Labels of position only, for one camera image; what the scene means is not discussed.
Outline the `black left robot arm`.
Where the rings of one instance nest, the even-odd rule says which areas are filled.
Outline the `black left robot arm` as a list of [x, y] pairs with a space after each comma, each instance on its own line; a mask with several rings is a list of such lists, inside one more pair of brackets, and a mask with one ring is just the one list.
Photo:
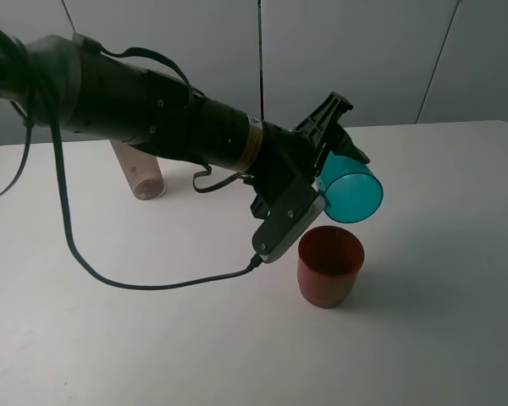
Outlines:
[[0, 30], [0, 98], [22, 106], [29, 123], [118, 141], [161, 158], [222, 167], [253, 187], [254, 217], [298, 216], [312, 204], [341, 223], [360, 222], [383, 191], [369, 160], [340, 125], [351, 104], [331, 94], [294, 129], [207, 97], [176, 69], [166, 75], [127, 64], [91, 38], [46, 36], [23, 44]]

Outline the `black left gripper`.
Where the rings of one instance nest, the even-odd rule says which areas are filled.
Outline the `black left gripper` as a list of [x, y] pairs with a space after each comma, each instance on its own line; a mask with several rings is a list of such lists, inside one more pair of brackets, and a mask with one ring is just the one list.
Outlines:
[[316, 199], [313, 174], [322, 173], [329, 153], [362, 164], [371, 161], [339, 124], [352, 109], [345, 97], [332, 92], [292, 130], [274, 124], [244, 126], [243, 173], [256, 193], [250, 206], [256, 219], [302, 215]]

